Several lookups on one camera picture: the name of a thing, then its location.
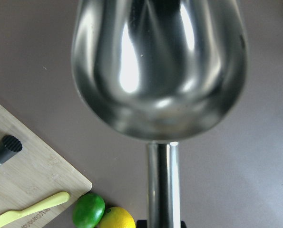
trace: gray tabletop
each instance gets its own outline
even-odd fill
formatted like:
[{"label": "gray tabletop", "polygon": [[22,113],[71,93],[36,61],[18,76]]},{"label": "gray tabletop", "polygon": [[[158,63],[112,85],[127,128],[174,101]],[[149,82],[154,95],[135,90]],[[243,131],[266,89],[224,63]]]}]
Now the gray tabletop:
[{"label": "gray tabletop", "polygon": [[[241,1],[249,77],[229,115],[180,143],[189,228],[283,228],[283,0]],[[0,0],[0,104],[93,182],[146,219],[145,143],[98,120],[73,83],[77,1]],[[46,228],[73,228],[70,207]]]}]

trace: lime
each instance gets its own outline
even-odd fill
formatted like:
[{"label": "lime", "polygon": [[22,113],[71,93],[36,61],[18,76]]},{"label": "lime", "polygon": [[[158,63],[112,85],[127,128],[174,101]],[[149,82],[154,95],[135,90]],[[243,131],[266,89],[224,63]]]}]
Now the lime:
[{"label": "lime", "polygon": [[133,217],[121,207],[112,207],[104,213],[100,228],[136,228]]},{"label": "lime", "polygon": [[100,222],[104,209],[101,196],[87,193],[77,200],[73,210],[73,223],[77,228],[94,228]]}]

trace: wooden cutting board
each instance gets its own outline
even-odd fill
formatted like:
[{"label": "wooden cutting board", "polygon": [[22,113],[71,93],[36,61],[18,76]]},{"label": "wooden cutting board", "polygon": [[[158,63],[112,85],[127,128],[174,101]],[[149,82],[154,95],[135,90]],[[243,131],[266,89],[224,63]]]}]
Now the wooden cutting board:
[{"label": "wooden cutting board", "polygon": [[92,183],[0,105],[0,140],[17,137],[23,150],[0,166],[0,214],[22,210],[57,192],[69,202],[20,218],[5,228],[42,228],[90,191]]}]

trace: stainless steel scoop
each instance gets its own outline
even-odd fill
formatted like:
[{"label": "stainless steel scoop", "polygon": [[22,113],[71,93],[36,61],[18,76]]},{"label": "stainless steel scoop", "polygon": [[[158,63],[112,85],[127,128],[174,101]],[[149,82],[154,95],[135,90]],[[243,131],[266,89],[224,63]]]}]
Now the stainless steel scoop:
[{"label": "stainless steel scoop", "polygon": [[216,125],[244,84],[235,0],[81,0],[78,91],[111,128],[150,141],[149,227],[180,227],[177,141]]}]

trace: yellow knife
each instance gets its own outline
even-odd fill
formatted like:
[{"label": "yellow knife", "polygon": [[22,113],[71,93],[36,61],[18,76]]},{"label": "yellow knife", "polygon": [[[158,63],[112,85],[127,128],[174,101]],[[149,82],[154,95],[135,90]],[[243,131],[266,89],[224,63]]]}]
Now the yellow knife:
[{"label": "yellow knife", "polygon": [[65,203],[69,200],[69,198],[69,194],[65,191],[62,191],[24,210],[7,211],[4,214],[0,215],[0,228],[24,216]]}]

